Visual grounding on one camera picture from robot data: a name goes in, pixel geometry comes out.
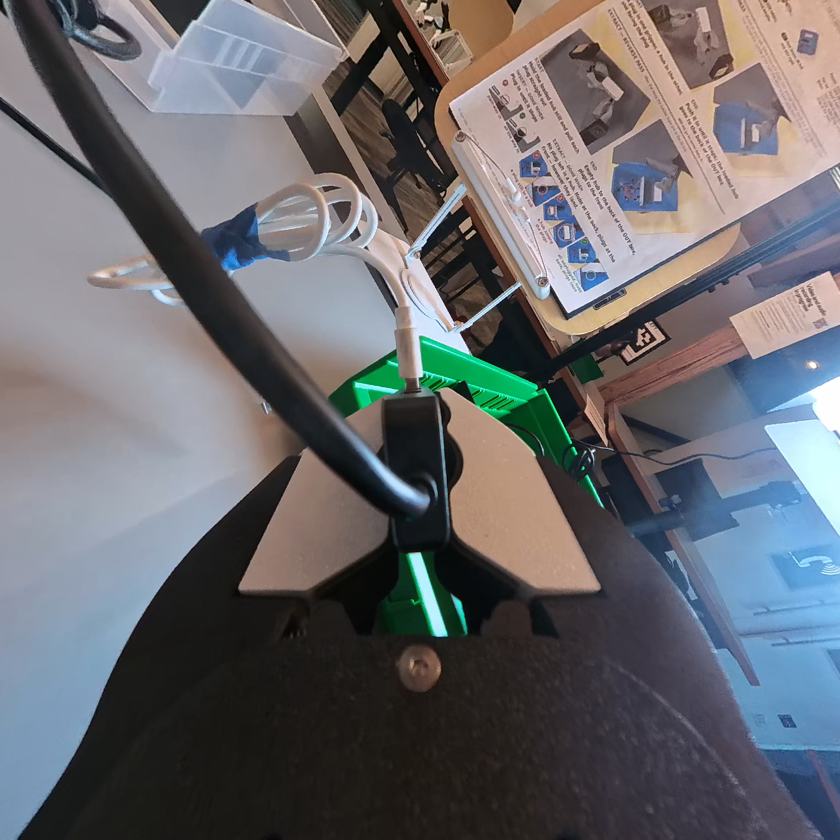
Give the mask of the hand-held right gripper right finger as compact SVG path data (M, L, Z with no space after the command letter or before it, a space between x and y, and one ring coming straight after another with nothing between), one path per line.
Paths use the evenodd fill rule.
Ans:
M437 395L463 462L449 494L455 539L518 595L598 593L601 585L530 447L455 391Z

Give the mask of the dark sign white icon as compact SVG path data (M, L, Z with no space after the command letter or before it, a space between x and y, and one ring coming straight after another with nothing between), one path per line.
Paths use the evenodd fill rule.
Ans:
M770 559L792 591L839 584L838 543L772 553Z

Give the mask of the white metal stand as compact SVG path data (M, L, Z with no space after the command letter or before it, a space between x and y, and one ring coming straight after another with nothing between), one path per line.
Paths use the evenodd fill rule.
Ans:
M377 271L391 292L400 329L419 330L418 319L435 322L446 335L459 335L471 329L489 312L508 302L520 289L531 290L538 300L550 293L550 276L539 251L539 239L529 216L530 204L523 190L480 146L476 138L457 130L451 151L460 166L461 177L451 186L436 214L411 243L389 234L375 234L367 252L379 260ZM451 223L457 207L473 197L484 208L501 237L521 278L492 298L464 322L450 317L438 289L424 264L424 249L437 246L459 228Z

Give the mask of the black box device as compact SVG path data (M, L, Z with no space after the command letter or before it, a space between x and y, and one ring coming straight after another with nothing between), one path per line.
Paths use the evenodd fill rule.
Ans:
M732 515L718 509L722 497L712 482L702 458L662 469L655 478L664 498L677 497L674 509L682 514L682 527L694 541L736 528Z

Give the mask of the wooden chair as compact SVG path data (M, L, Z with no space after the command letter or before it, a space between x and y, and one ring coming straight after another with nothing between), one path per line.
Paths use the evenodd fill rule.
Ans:
M496 43L509 36L514 16L508 1L457 1L452 9L452 22L467 39Z

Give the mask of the printed instruction poster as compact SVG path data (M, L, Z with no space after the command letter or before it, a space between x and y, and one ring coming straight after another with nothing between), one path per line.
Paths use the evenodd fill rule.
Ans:
M597 2L453 100L570 319L838 165L838 2Z

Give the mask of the clear plastic box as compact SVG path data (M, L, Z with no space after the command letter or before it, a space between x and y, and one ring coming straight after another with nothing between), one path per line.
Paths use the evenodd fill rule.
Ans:
M178 35L152 2L99 2L140 42L102 63L151 112L285 117L347 57L315 2L207 2Z

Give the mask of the green plastic bin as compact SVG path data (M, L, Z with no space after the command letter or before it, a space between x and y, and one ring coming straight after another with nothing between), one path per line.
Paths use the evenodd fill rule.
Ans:
M451 388L510 428L530 447L572 476L596 501L592 480L574 460L582 444L572 441L548 392L530 381L433 339L421 338L421 385L432 392ZM402 389L396 353L354 374L330 396L344 417ZM402 554L391 593L379 604L377 626L384 633L462 637L468 628L463 606L437 577L431 553Z

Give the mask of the black usb hub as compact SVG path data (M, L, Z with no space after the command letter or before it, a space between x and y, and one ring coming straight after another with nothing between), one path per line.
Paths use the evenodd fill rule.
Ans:
M426 490L421 514L394 518L392 541L400 553L441 550L451 535L443 410L434 392L398 393L382 405L385 463L412 487Z

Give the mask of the wooden shelf frame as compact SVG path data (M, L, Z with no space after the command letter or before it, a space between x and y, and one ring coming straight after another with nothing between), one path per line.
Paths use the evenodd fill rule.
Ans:
M746 354L746 346L737 331L728 325L640 371L625 374L600 386L608 440L621 450L635 450L636 438L622 415L625 407L720 368ZM725 648L734 657L748 683L759 687L760 679L742 644L729 609L688 531L674 527L665 531L665 538L679 558L693 589L704 602L712 623L720 631Z

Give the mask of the black metal rail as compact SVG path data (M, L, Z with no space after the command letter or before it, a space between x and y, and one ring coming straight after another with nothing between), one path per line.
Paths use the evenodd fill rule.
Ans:
M751 266L780 256L784 249L813 235L819 228L838 221L838 218L839 202L835 201L833 204L811 213L802 220L784 227L779 233L766 238L759 244L751 246L740 254L711 267L691 282L684 286L674 288L664 294L664 296L630 313L624 319L605 328L596 335L572 344L569 349L541 363L539 367L531 372L531 378L537 383L550 381L553 376L560 373L573 362L583 359L586 355L593 353L602 346L626 337L635 328L659 318L663 314L698 297L704 292L729 282L731 278L743 273Z

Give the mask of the white usb cable blue tape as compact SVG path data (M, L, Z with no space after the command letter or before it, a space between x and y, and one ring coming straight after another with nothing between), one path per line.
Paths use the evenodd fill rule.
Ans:
M418 309L408 290L411 255L380 231L374 203L350 178L314 175L206 227L200 235L229 276L266 259L301 263L346 257L373 268L395 301L395 354L404 391L419 391L423 366Z

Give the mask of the light wooden board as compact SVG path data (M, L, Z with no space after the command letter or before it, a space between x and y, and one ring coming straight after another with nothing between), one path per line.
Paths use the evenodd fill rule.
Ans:
M528 16L525 24L513 23L505 38L498 38L490 49L474 58L473 62L458 74L450 77L438 96L434 114L437 136L443 142L445 150L452 151L456 133L459 131L455 118L449 112L453 100L596 5L595 1L554 2L550 7L544 8L541 15ZM695 245L684 255L674 258L667 265L636 281L626 289L623 297L606 303L600 310L588 310L566 318L554 300L539 300L534 296L464 166L457 161L453 163L459 180L466 188L462 204L500 268L502 289L510 291L517 282L521 282L521 286L513 291L512 296L550 350L569 347L574 336L593 335L606 327L627 321L631 313L639 311L649 303L660 302L671 291L687 287L689 280L718 263L730 252L740 233L740 225L736 224L728 231L715 234L706 243Z

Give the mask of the small clear box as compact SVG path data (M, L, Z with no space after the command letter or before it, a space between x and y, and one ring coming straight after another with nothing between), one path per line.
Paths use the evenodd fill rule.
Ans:
M447 77L457 75L474 60L464 37L456 29L435 31L429 40L429 45L445 70Z

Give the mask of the black office chair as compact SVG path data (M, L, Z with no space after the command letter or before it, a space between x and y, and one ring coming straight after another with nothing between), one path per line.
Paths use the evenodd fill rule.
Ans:
M382 131L381 136L389 141L395 153L388 163L389 182L394 185L410 175L417 186L423 181L436 195L446 193L449 181L402 105L385 99L381 110L387 125L387 131Z

